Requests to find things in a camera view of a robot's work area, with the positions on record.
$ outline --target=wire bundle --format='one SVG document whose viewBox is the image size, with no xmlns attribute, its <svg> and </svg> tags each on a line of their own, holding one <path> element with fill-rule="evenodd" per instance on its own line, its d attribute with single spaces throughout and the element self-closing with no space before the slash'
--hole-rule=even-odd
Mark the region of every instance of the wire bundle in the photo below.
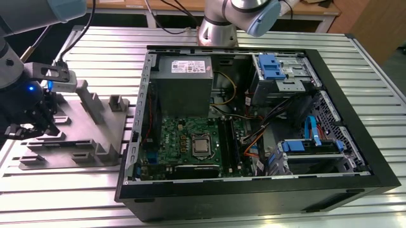
<svg viewBox="0 0 406 228">
<path fill-rule="evenodd" d="M 190 14 L 190 12 L 184 8 L 184 6 L 180 4 L 180 2 L 177 0 L 173 0 L 176 2 L 176 4 L 180 6 L 180 8 L 177 6 L 174 6 L 173 4 L 170 4 L 169 2 L 166 2 L 165 0 L 160 0 L 164 4 L 166 4 L 168 6 L 173 7 L 174 9 L 177 9 L 180 12 L 182 12 L 186 16 L 189 16 L 194 23 L 196 23 L 196 26 L 198 26 L 198 21 L 196 19 L 196 17 Z M 185 28 L 182 29 L 180 32 L 170 32 L 168 31 L 162 25 L 160 24 L 160 22 L 157 21 L 157 18 L 156 18 L 156 15 L 152 13 L 152 9 L 150 9 L 150 5 L 149 5 L 149 0 L 144 0 L 145 2 L 145 5 L 146 5 L 146 9 L 148 9 L 148 12 L 150 13 L 152 17 L 153 17 L 153 20 L 154 20 L 154 23 L 157 25 L 157 27 L 160 27 L 162 29 L 162 31 L 165 31 L 168 34 L 172 34 L 172 35 L 178 35 L 181 33 L 184 33 L 189 28 Z"/>
</svg>

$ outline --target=power supply label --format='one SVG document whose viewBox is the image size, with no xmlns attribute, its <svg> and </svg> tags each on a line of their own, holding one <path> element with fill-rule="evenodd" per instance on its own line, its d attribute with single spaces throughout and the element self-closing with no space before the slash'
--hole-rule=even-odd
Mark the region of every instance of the power supply label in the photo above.
<svg viewBox="0 0 406 228">
<path fill-rule="evenodd" d="M 173 61 L 172 73 L 205 73 L 204 61 Z"/>
</svg>

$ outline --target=workbench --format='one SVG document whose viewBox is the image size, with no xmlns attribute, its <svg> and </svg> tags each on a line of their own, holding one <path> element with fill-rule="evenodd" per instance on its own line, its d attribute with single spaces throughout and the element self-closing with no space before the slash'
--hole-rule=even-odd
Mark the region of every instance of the workbench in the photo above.
<svg viewBox="0 0 406 228">
<path fill-rule="evenodd" d="M 64 47 L 80 30 L 73 29 Z M 237 32 L 237 40 L 241 47 L 319 51 L 401 186 L 329 212 L 142 224 L 124 205 L 113 201 L 118 166 L 22 171 L 13 159 L 19 154 L 9 153 L 18 142 L 6 141 L 0 151 L 0 225 L 6 224 L 7 228 L 406 226 L 406 98 L 357 41 L 341 34 L 281 32 L 268 32 L 260 38 Z M 194 46 L 196 32 L 168 35 L 160 29 L 90 27 L 65 55 L 70 70 L 78 79 L 88 81 L 89 91 L 101 99 L 121 94 L 136 103 L 146 45 Z M 72 94 L 64 97 L 77 99 Z M 133 112 L 132 105 L 122 143 L 129 140 Z"/>
<path fill-rule="evenodd" d="M 92 6 L 92 0 L 88 0 L 88 8 Z M 186 10 L 189 10 L 193 16 L 204 16 L 204 0 L 178 0 L 180 4 Z M 154 15 L 181 15 L 184 13 L 174 8 L 164 4 L 160 0 L 149 0 L 150 9 Z M 124 0 L 122 2 L 96 2 L 96 13 L 113 13 L 113 14 L 141 14 L 145 15 L 146 24 L 149 28 L 156 28 L 154 20 L 150 13 L 146 10 L 144 0 Z M 333 4 L 329 4 L 328 8 L 317 6 L 317 4 L 308 4 L 299 2 L 292 8 L 293 20 L 311 20 L 319 21 L 316 27 L 316 33 L 327 33 L 328 28 L 336 16 L 340 15 L 340 10 Z M 291 19 L 291 13 L 287 12 L 279 19 Z"/>
</svg>

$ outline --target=wooden table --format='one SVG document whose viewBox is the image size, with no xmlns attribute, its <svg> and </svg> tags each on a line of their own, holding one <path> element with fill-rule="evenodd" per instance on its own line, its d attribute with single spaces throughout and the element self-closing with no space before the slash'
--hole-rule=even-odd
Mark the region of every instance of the wooden table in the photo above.
<svg viewBox="0 0 406 228">
<path fill-rule="evenodd" d="M 181 5 L 189 10 L 194 16 L 202 16 L 204 0 L 178 0 Z M 156 15 L 184 15 L 174 8 L 165 5 L 160 0 L 149 0 L 149 5 Z M 97 0 L 96 4 L 97 13 L 124 13 L 124 14 L 144 14 L 146 17 L 148 27 L 156 28 L 153 17 L 146 11 L 144 0 L 124 0 L 122 2 L 102 2 Z M 315 30 L 316 33 L 325 33 L 333 21 L 333 18 L 339 16 L 340 11 L 333 4 L 329 4 L 328 8 L 319 7 L 317 4 L 308 4 L 299 2 L 292 9 L 293 20 L 315 20 L 320 21 Z M 289 19 L 289 13 L 287 12 L 279 19 Z"/>
</svg>

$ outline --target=green circuit board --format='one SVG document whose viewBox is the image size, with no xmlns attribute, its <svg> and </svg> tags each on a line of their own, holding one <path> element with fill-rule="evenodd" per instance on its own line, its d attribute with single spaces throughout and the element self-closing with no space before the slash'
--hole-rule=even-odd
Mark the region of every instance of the green circuit board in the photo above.
<svg viewBox="0 0 406 228">
<path fill-rule="evenodd" d="M 233 130 L 238 137 L 244 135 L 242 120 L 233 120 Z M 196 156 L 192 148 L 192 142 L 196 139 L 193 137 L 209 138 L 209 155 Z M 174 164 L 218 165 L 221 177 L 240 177 L 248 175 L 249 172 L 244 168 L 232 173 L 222 170 L 217 120 L 214 118 L 162 118 L 157 165 Z M 164 175 L 154 175 L 152 179 L 164 179 Z"/>
</svg>

